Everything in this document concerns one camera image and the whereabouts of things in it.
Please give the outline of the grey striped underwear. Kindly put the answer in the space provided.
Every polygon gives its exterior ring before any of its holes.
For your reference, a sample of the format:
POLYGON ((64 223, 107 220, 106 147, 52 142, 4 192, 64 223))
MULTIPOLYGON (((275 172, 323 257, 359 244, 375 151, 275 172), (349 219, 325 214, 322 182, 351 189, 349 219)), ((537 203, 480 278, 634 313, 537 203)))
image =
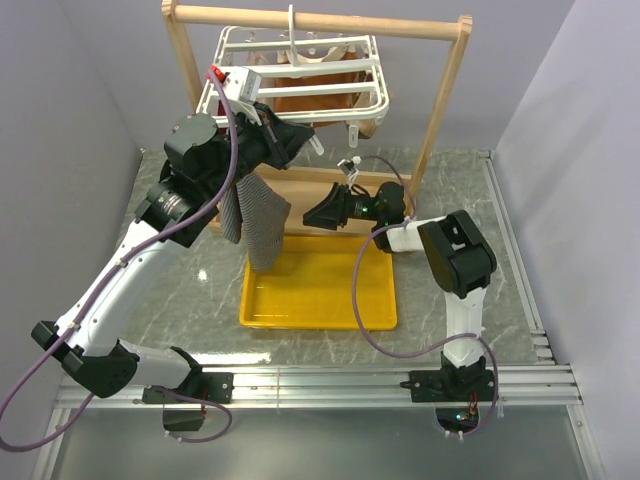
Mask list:
POLYGON ((222 236, 239 244, 244 238, 251 268, 269 270, 282 251, 291 204, 256 173, 250 173, 223 196, 219 222, 222 236))

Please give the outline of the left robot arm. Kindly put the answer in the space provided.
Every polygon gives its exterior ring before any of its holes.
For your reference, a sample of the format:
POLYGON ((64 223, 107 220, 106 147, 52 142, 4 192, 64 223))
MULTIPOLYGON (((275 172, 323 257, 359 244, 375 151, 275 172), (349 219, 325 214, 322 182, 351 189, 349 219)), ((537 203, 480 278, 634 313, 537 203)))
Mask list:
POLYGON ((141 347, 121 333, 143 296, 217 215, 224 183, 247 179, 261 164, 286 168, 315 134, 264 104, 256 109, 261 122, 239 113, 234 131, 206 113, 181 118, 164 142, 159 180, 110 262, 66 314, 32 330, 32 338, 95 396, 108 398, 129 385, 164 387, 180 402, 200 394, 202 367, 188 352, 141 347))

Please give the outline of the white plastic clip hanger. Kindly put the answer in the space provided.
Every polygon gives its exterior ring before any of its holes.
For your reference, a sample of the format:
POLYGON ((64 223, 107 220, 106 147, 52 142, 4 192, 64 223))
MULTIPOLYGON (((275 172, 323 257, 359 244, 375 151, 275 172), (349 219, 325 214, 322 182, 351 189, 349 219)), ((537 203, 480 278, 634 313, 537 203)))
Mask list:
POLYGON ((335 124, 346 127, 347 121, 386 117, 391 103, 376 37, 370 34, 309 32, 301 35, 291 28, 278 33, 273 29, 228 25, 218 37, 212 63, 220 69, 244 66, 255 70, 262 77, 257 101, 271 109, 275 97, 375 93, 370 106, 365 108, 275 112, 283 119, 307 123, 314 128, 335 124), (355 49, 361 58, 303 65, 299 65, 295 58, 297 53, 308 57, 323 57, 331 47, 355 49), (365 73, 365 81, 285 88, 273 86, 273 80, 278 77, 300 78, 358 71, 365 73))

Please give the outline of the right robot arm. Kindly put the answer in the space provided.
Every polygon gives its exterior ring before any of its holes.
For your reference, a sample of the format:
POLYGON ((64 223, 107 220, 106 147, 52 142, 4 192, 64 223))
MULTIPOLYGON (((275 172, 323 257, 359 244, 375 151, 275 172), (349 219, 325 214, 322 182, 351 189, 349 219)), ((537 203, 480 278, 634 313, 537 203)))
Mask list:
POLYGON ((358 186, 334 184, 327 197, 303 215, 306 226, 337 230, 351 219, 373 222, 370 242, 385 253, 425 253, 445 296, 446 339, 441 366, 415 370, 402 387, 413 402, 466 403, 498 399, 497 368, 482 342, 483 304, 497 260, 470 215, 413 220, 405 215, 403 185, 385 182, 375 195, 358 186))

